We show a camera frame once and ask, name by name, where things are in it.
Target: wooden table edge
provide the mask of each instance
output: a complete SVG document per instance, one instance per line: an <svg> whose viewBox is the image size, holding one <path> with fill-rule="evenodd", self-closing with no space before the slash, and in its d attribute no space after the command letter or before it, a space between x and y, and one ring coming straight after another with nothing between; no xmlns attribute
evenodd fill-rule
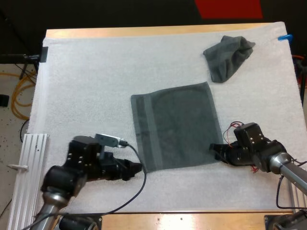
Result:
<svg viewBox="0 0 307 230"><path fill-rule="evenodd" d="M99 38L144 35L174 35L189 33L220 32L251 29L270 23L214 24L214 25L181 25L153 27L120 27L120 28L82 28L82 29L50 29L46 38Z"/></svg>

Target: gray towel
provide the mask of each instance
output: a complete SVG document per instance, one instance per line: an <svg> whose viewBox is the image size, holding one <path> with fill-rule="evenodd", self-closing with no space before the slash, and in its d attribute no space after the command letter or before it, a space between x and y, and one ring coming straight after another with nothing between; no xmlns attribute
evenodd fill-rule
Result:
<svg viewBox="0 0 307 230"><path fill-rule="evenodd" d="M223 36L220 43L206 49L205 55L213 82L227 81L253 52L254 42L244 37Z"/></svg>
<svg viewBox="0 0 307 230"><path fill-rule="evenodd" d="M222 143L208 83L131 96L138 150L149 172L216 162Z"/></svg>

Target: table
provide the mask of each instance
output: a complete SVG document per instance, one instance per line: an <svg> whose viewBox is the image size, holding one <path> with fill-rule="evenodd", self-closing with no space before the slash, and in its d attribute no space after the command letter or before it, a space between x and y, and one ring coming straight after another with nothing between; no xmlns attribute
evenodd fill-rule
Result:
<svg viewBox="0 0 307 230"><path fill-rule="evenodd" d="M255 28L267 23L161 26L133 28L92 28L47 30L47 38L95 38L139 35L171 35L218 32ZM103 229L198 229L198 230L264 230L264 215L283 215L291 211L172 212L113 214L103 217Z"/></svg>

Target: black cable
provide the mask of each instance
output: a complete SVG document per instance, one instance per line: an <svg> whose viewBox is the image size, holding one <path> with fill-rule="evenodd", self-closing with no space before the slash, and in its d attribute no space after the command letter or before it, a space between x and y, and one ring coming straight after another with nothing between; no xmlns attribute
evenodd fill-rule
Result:
<svg viewBox="0 0 307 230"><path fill-rule="evenodd" d="M303 164L307 163L307 161L303 162L303 163L300 163L298 164L297 166L300 167L302 166ZM279 178L279 182L278 182L278 185L277 185L277 192L276 192L276 206L280 209L307 209L307 207L282 207L282 206L279 206L278 204L278 200L279 200L279 191L280 191L280 187L281 187L281 184L282 184L282 181L283 181L283 178L284 176L282 175L280 178Z"/></svg>
<svg viewBox="0 0 307 230"><path fill-rule="evenodd" d="M21 126L21 128L20 128L19 137L20 137L21 143L23 143L23 139L22 139L21 134L22 134L22 132L23 132L24 125L25 125L27 122L29 122L29 119L26 120L26 121L23 123L23 125Z"/></svg>
<svg viewBox="0 0 307 230"><path fill-rule="evenodd" d="M70 216L70 217L79 217L79 216L86 216L86 217L90 217L90 216L105 216L105 215L109 215L109 214L113 214L115 212L117 212L118 210L122 209L123 207L125 207L126 205L128 205L129 203L131 203L142 191L143 191L143 188L145 187L145 184L146 184L146 179L147 179L147 170L145 168L145 165L143 164L138 152L136 151L136 149L127 143L127 146L130 147L135 155L138 157L141 165L142 165L142 170L143 170L143 173L144 173L144 180L143 180L143 184L141 186L141 188L139 189L139 191L130 199L128 200L125 204L119 206L118 208L115 208L109 212L102 212L102 213L77 213L77 214L70 214L70 213L60 213L60 212L57 212L57 213L50 213L50 214L47 214L46 216L42 217L40 220L32 223L31 225L23 228L22 230L27 230L33 226L35 226L36 224L38 224L39 222L43 221L44 219L46 218L49 218L51 216Z"/></svg>
<svg viewBox="0 0 307 230"><path fill-rule="evenodd" d="M21 68L20 66L18 66L17 64L14 64L15 66L17 66L19 69L21 69L23 71L23 68Z"/></svg>
<svg viewBox="0 0 307 230"><path fill-rule="evenodd" d="M12 202L12 199L8 202L8 204L5 206L4 210L1 212L0 218L3 216L5 210L8 208L8 206L10 205L11 202Z"/></svg>

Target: red wire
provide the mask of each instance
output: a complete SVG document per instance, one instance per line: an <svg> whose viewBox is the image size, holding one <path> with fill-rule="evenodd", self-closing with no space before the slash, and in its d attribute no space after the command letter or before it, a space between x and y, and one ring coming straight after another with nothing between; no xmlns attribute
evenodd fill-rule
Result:
<svg viewBox="0 0 307 230"><path fill-rule="evenodd" d="M292 57L297 58L297 59L301 59L301 60L305 59L305 57L301 56L301 55L292 55Z"/></svg>

